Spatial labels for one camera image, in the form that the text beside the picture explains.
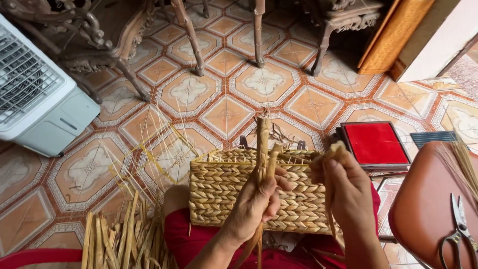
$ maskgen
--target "fingernail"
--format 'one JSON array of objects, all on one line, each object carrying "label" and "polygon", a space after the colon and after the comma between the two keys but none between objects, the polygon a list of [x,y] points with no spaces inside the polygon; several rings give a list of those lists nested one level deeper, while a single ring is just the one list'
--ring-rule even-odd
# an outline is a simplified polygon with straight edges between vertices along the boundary
[{"label": "fingernail", "polygon": [[337,161],[335,161],[334,159],[330,159],[327,162],[330,167],[335,167],[337,165]]}]

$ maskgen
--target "woven basket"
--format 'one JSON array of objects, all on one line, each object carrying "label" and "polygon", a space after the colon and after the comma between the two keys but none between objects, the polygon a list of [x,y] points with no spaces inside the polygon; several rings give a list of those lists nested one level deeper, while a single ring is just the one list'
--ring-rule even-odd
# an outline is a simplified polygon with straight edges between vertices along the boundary
[{"label": "woven basket", "polygon": [[[316,152],[287,150],[284,153],[310,160],[310,155]],[[222,226],[255,162],[255,149],[240,148],[214,150],[208,153],[207,161],[202,158],[191,161],[191,223]],[[310,182],[309,166],[284,160],[279,160],[278,166],[287,170],[285,177],[295,188],[279,191],[281,208],[264,224],[264,229],[331,235],[326,218],[325,187]]]}]

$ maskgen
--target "metal scissors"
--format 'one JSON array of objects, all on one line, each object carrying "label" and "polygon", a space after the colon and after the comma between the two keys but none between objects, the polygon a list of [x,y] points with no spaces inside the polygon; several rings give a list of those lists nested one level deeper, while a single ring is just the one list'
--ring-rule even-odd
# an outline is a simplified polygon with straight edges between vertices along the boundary
[{"label": "metal scissors", "polygon": [[451,194],[451,204],[452,204],[452,212],[455,219],[455,233],[445,237],[440,242],[440,260],[442,262],[443,268],[448,269],[445,263],[445,259],[443,258],[443,244],[445,241],[450,241],[451,245],[454,248],[453,252],[453,259],[457,264],[458,269],[462,269],[461,262],[460,262],[460,241],[463,238],[464,241],[467,243],[467,247],[469,251],[472,250],[471,259],[473,260],[473,268],[478,269],[478,262],[476,258],[476,251],[478,249],[478,245],[476,242],[471,238],[470,233],[468,232],[467,228],[467,220],[465,219],[465,210],[463,209],[463,201],[461,200],[461,196],[458,196],[458,206],[456,205],[455,196],[453,193]]}]

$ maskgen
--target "brown leather chair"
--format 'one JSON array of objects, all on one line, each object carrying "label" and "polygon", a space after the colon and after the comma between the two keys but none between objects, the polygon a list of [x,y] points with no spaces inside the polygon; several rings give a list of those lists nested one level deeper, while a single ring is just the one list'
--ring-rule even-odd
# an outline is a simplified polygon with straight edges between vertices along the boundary
[{"label": "brown leather chair", "polygon": [[[478,239],[478,208],[469,190],[455,179],[438,150],[445,142],[425,144],[416,155],[389,211],[390,229],[396,240],[412,255],[432,268],[443,268],[439,257],[439,243],[455,230],[450,193],[461,195],[467,227]],[[470,153],[478,171],[478,156]],[[472,268],[471,253],[464,242],[460,244],[460,261],[464,269]],[[452,246],[445,244],[444,258],[448,268],[455,268]]]}]

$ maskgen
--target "white air cooler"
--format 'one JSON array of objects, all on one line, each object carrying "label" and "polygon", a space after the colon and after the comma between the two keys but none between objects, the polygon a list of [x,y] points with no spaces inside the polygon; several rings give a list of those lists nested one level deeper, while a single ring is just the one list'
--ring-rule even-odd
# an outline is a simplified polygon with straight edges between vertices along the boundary
[{"label": "white air cooler", "polygon": [[100,107],[0,15],[0,139],[61,156]]}]

